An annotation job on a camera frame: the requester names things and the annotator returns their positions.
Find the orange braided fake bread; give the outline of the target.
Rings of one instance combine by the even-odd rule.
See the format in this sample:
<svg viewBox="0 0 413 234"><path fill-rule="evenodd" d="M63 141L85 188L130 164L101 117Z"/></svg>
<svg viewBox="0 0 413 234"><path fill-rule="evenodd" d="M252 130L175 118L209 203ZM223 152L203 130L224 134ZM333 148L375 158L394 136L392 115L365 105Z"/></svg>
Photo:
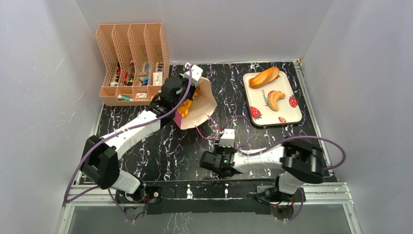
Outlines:
<svg viewBox="0 0 413 234"><path fill-rule="evenodd" d="M189 110L193 104L193 100L199 95L200 87L195 89L193 96L183 102L183 104L178 108L177 112L182 118L186 118L189 114Z"/></svg>

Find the pink and tan paper bag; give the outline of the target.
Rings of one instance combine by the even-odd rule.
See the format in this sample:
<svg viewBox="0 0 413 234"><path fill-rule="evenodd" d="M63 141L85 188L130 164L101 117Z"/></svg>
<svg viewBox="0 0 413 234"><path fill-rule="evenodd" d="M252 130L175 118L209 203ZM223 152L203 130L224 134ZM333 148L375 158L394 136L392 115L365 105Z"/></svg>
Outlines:
<svg viewBox="0 0 413 234"><path fill-rule="evenodd" d="M217 107L217 102L212 94L211 82L209 79L201 77L198 87L200 87L199 95L193 100L188 116L182 118L176 111L173 120L181 130L199 127L210 119Z"/></svg>

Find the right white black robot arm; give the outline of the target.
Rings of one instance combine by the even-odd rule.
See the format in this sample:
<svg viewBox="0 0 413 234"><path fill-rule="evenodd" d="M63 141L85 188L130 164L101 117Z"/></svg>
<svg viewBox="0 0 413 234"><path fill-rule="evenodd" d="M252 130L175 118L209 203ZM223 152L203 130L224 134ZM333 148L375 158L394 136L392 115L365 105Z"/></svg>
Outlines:
<svg viewBox="0 0 413 234"><path fill-rule="evenodd" d="M287 202L303 184L321 184L324 177L322 148L304 141L292 140L271 149L238 151L215 145L213 152L204 152L199 166L219 178L231 177L260 169L283 169L275 185L257 191L259 202Z"/></svg>

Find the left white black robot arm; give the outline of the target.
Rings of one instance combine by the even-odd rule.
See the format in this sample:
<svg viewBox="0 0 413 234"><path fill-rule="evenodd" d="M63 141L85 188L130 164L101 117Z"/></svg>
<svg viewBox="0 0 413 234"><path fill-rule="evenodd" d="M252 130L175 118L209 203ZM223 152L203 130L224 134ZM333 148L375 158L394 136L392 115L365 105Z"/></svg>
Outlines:
<svg viewBox="0 0 413 234"><path fill-rule="evenodd" d="M173 121L177 109L196 90L192 77L166 79L161 92L138 117L102 137L89 137L85 144L80 171L100 189L117 189L128 200L139 203L145 198L145 183L119 168L120 158L135 144Z"/></svg>

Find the tan fake croissant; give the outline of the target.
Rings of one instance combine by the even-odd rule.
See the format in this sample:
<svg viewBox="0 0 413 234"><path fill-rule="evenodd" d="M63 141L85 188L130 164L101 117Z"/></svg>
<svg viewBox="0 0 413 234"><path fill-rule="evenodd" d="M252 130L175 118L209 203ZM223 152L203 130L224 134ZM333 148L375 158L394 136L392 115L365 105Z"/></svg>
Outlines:
<svg viewBox="0 0 413 234"><path fill-rule="evenodd" d="M278 101L284 98L285 98L285 93L281 91L270 91L267 97L268 106L273 111L278 111L279 110Z"/></svg>

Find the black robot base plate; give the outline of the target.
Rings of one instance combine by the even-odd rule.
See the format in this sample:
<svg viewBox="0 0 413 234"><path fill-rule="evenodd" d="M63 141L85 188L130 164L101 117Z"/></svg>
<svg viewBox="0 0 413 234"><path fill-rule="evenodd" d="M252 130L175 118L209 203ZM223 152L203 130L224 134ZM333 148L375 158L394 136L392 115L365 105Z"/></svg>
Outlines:
<svg viewBox="0 0 413 234"><path fill-rule="evenodd" d="M281 195L276 179L149 181L134 201L116 192L121 205L143 205L148 215L169 213L256 213L292 216L306 201L303 189Z"/></svg>

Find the long orange fake baguette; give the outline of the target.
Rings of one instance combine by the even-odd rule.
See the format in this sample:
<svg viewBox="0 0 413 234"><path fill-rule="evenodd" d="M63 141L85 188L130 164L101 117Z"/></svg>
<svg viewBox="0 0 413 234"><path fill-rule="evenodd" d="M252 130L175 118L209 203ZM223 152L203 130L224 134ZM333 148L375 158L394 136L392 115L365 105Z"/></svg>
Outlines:
<svg viewBox="0 0 413 234"><path fill-rule="evenodd" d="M255 77L251 78L249 82L249 86L251 88L260 88L279 77L280 70L277 67L271 67L266 69L260 73L258 73Z"/></svg>

